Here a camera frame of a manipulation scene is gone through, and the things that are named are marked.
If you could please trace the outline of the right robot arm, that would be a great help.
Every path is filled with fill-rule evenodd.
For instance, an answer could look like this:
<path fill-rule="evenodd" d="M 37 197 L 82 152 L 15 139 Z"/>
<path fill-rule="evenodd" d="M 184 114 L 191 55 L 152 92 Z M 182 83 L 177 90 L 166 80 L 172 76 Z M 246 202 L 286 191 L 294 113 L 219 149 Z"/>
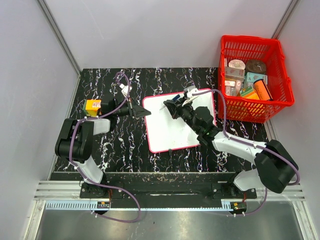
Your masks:
<path fill-rule="evenodd" d="M 252 163 L 252 170 L 236 173 L 227 186 L 228 194 L 239 198 L 245 191 L 266 188 L 281 194 L 299 176 L 299 168 L 284 146 L 277 140 L 253 141 L 227 134 L 214 125 L 214 117 L 206 106 L 193 108 L 185 98 L 163 103 L 173 119 L 182 119 L 197 135 L 198 142 L 219 152 L 226 152 Z"/>

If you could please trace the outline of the white marker blue cap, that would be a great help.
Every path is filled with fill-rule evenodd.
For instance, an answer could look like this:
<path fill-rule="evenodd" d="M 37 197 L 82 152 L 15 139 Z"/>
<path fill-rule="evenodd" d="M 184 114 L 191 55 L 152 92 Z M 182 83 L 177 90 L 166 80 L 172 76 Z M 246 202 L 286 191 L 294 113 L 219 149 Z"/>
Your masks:
<path fill-rule="evenodd" d="M 162 107 L 161 107 L 159 110 L 161 111 L 161 110 L 167 108 L 167 107 L 168 107 L 168 104 L 176 103 L 177 100 L 179 100 L 180 97 L 181 97 L 180 94 L 177 94 L 177 95 L 175 95 L 172 99 L 165 100 L 165 101 L 163 102 Z"/>

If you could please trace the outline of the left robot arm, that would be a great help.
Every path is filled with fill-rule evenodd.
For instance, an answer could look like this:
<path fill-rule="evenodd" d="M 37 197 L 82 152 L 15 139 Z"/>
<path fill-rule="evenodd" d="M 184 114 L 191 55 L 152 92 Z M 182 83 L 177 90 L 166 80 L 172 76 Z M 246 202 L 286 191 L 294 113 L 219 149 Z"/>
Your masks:
<path fill-rule="evenodd" d="M 83 178 L 81 198 L 104 198 L 111 195 L 107 178 L 92 157 L 95 135 L 106 134 L 115 129 L 119 117 L 133 119 L 151 115 L 151 112 L 132 99 L 118 103 L 115 99 L 104 103 L 101 100 L 86 100 L 83 106 L 85 118 L 64 120 L 55 144 L 55 154 L 66 158 Z"/>

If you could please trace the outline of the pink framed whiteboard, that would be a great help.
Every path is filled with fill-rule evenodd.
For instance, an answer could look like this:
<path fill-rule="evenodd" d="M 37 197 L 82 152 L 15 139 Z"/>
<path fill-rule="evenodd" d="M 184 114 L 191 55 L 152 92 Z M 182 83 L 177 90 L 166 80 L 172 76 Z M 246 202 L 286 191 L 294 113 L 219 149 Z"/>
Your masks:
<path fill-rule="evenodd" d="M 151 112 L 145 117 L 145 125 L 149 150 L 152 153 L 162 153 L 168 150 L 179 150 L 196 147 L 200 143 L 198 135 L 182 120 L 173 119 L 163 102 L 184 93 L 173 92 L 147 96 L 142 100 L 143 108 Z"/>

